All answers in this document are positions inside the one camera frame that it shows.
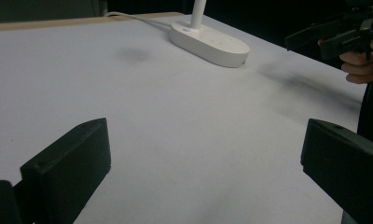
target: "white cord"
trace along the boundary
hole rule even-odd
[[[170,23],[167,23],[167,22],[150,20],[150,19],[147,19],[147,18],[143,18],[143,17],[139,17],[139,16],[133,16],[133,15],[129,15],[129,14],[126,14],[126,13],[121,13],[121,12],[107,12],[107,13],[105,13],[104,16],[105,17],[126,16],[126,17],[130,17],[130,18],[134,18],[134,19],[139,20],[139,21],[153,22],[153,23],[157,23],[157,24],[160,24],[160,25],[172,27],[172,25]]]

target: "person's hand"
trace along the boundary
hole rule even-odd
[[[341,66],[343,72],[348,73],[346,79],[352,83],[363,84],[373,81],[373,51],[369,61],[366,60],[366,54],[350,51],[341,54],[340,59],[344,62]]]

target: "desk lamp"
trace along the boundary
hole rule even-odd
[[[239,67],[250,48],[241,40],[201,24],[206,0],[195,0],[191,21],[172,23],[170,40],[182,49],[225,67]]]

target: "white tabletop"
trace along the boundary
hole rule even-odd
[[[356,130],[366,86],[203,23],[247,43],[246,64],[208,63],[142,21],[0,32],[0,179],[15,185],[39,151],[107,118],[112,169],[76,224],[340,223],[300,153],[310,118]]]

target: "white lamp base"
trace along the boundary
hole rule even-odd
[[[248,45],[235,37],[204,25],[191,29],[187,21],[172,24],[170,40],[180,48],[224,67],[241,66],[250,52]]]

